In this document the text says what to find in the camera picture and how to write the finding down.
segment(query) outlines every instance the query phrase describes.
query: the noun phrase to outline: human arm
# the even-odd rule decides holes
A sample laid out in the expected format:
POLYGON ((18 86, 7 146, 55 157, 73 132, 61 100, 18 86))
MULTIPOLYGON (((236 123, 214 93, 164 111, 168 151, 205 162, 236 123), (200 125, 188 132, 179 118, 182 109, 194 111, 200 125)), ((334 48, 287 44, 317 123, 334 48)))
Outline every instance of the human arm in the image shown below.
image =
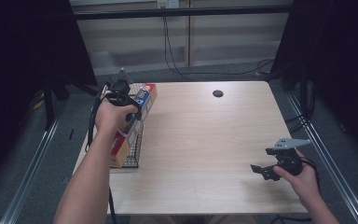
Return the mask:
MULTIPOLYGON (((304 155, 299 151, 297 151, 297 154, 299 157, 304 157, 304 155)), ((274 166, 273 170, 277 175, 281 176, 292 185, 292 188, 298 195, 301 204, 310 213, 313 223, 338 223, 336 217, 327 207, 327 204, 324 202, 321 194, 319 193, 316 174, 312 167, 303 163, 302 173, 296 176, 291 175, 279 166, 274 166)))
POLYGON ((109 194, 109 161, 112 140, 133 105, 100 104, 95 118, 97 133, 72 176, 56 211, 54 223, 104 223, 109 194))

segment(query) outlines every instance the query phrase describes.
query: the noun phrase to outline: wall outlet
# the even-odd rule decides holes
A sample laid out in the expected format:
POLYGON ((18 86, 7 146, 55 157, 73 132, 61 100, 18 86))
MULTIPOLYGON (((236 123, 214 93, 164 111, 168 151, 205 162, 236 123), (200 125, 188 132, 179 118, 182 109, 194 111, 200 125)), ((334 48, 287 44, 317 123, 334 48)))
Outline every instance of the wall outlet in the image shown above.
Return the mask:
POLYGON ((168 0, 158 0, 157 8, 168 8, 168 0))
POLYGON ((168 0, 168 8, 179 8, 179 0, 168 0))

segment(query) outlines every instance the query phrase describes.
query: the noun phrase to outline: cardboard box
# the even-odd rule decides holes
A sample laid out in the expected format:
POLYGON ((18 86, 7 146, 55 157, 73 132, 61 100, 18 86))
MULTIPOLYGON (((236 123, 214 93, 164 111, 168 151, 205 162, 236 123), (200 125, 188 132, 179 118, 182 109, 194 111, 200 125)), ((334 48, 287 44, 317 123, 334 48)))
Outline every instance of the cardboard box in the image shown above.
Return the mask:
POLYGON ((142 108, 142 118, 136 119, 132 115, 130 122, 126 122, 116 133, 115 139, 112 145, 110 166, 121 168, 124 161, 129 156, 131 146, 136 139, 136 136, 141 130, 144 124, 145 118, 149 113, 153 103, 157 98, 156 84, 144 83, 141 89, 138 91, 134 100, 142 108))

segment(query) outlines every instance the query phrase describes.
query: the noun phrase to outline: round hole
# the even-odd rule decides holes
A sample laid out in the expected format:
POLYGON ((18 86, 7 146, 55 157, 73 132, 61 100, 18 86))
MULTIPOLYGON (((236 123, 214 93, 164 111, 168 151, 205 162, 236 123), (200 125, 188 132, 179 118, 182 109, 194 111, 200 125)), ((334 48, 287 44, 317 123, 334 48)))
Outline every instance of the round hole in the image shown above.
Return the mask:
POLYGON ((213 92, 213 96, 215 97, 222 97, 224 95, 224 93, 220 90, 216 90, 213 92))

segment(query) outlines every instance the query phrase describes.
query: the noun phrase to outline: table top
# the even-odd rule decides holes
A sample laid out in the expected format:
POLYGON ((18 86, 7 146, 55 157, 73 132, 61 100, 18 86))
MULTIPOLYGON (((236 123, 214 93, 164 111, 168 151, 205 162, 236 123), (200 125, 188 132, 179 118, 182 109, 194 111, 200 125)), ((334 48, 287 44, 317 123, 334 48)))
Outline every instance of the table top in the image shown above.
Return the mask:
MULTIPOLYGON (((306 212, 287 181, 266 181, 250 167, 276 164, 265 148, 290 138, 268 83, 158 83, 157 91, 140 167, 111 170, 117 214, 306 212)), ((76 167, 83 157, 82 149, 76 167)))

